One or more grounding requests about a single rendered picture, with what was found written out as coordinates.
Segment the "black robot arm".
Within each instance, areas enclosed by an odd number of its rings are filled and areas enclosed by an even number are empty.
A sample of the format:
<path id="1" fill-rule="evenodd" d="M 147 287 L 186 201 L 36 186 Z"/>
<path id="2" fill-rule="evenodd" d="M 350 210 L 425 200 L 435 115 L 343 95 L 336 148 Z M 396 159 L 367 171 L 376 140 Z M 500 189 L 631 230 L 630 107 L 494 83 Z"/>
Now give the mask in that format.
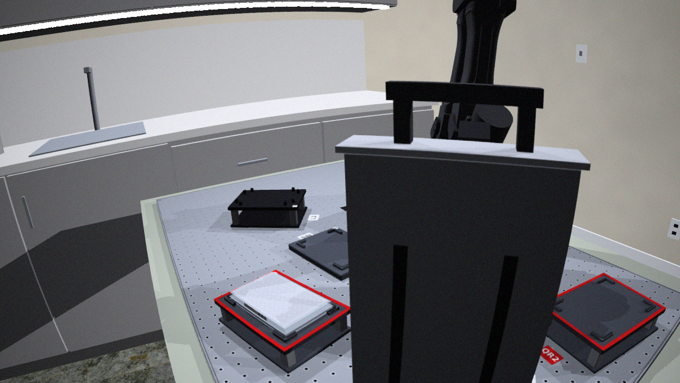
<path id="1" fill-rule="evenodd" d="M 516 10 L 516 3 L 453 0 L 458 37 L 449 82 L 494 84 L 498 35 L 504 18 Z M 512 122 L 505 106 L 442 103 L 430 134 L 431 139 L 503 143 Z"/>

